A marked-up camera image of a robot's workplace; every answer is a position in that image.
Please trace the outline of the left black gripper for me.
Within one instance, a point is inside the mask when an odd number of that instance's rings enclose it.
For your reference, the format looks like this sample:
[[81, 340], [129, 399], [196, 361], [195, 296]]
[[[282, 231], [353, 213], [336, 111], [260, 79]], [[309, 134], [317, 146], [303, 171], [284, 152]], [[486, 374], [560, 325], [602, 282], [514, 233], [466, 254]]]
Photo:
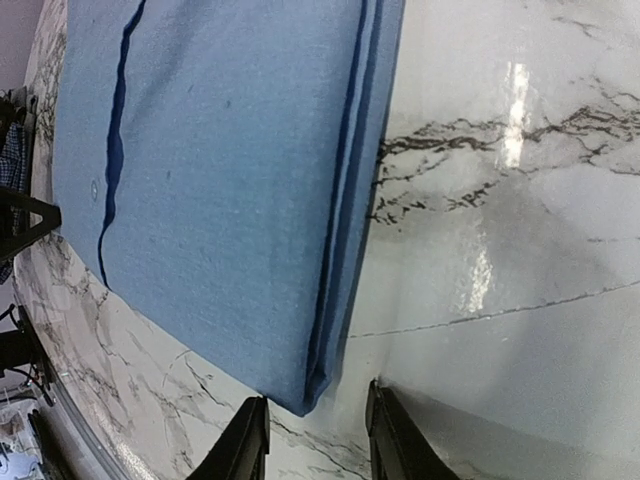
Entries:
[[1, 261], [12, 260], [61, 224], [58, 206], [2, 187]]

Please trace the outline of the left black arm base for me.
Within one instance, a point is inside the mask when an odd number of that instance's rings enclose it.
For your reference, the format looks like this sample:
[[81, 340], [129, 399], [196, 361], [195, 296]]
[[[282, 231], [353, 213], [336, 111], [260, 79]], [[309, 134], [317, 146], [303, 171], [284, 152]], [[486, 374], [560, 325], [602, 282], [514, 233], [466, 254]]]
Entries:
[[1, 313], [1, 320], [6, 319], [11, 321], [14, 329], [1, 333], [1, 377], [4, 377], [6, 372], [22, 376], [36, 387], [45, 403], [53, 407], [53, 370], [26, 308], [11, 303]]

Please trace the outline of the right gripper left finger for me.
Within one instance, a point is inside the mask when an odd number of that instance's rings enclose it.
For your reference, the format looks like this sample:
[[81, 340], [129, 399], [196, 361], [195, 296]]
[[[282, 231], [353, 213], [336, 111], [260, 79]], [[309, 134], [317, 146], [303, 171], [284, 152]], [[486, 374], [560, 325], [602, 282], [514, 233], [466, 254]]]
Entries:
[[267, 399], [247, 398], [187, 480], [264, 479], [269, 454], [269, 422]]

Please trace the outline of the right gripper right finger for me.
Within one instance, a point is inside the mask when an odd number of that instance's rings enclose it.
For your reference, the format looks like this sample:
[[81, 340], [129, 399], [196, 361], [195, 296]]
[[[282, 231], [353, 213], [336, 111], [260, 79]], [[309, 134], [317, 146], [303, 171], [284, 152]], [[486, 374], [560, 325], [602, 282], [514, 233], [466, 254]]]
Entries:
[[390, 387], [369, 383], [365, 425], [373, 480], [459, 480]]

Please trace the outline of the light blue long sleeve shirt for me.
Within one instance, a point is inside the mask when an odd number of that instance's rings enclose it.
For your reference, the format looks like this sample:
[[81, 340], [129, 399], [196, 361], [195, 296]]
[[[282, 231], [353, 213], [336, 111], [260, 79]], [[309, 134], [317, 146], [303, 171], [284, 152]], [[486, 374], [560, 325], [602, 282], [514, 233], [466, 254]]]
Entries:
[[400, 1], [72, 1], [53, 193], [103, 284], [291, 413], [331, 382]]

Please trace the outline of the blue checked shirt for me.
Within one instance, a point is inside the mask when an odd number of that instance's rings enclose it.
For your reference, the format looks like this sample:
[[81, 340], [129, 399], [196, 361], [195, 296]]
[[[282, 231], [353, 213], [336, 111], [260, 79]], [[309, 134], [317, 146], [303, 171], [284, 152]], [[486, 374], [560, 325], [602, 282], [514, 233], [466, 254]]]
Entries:
[[[26, 87], [1, 91], [1, 188], [27, 194], [31, 171], [35, 97]], [[1, 261], [1, 285], [13, 274], [13, 260]]]

